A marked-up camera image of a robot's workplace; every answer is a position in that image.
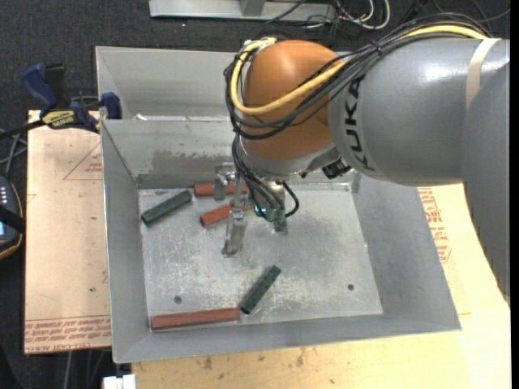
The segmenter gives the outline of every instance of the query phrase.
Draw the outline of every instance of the cardboard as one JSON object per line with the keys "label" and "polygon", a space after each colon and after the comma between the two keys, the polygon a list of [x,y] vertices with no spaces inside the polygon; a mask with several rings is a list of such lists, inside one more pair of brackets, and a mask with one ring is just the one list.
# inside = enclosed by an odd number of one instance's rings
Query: cardboard
{"label": "cardboard", "polygon": [[28,132],[26,354],[111,344],[101,166],[97,134]]}

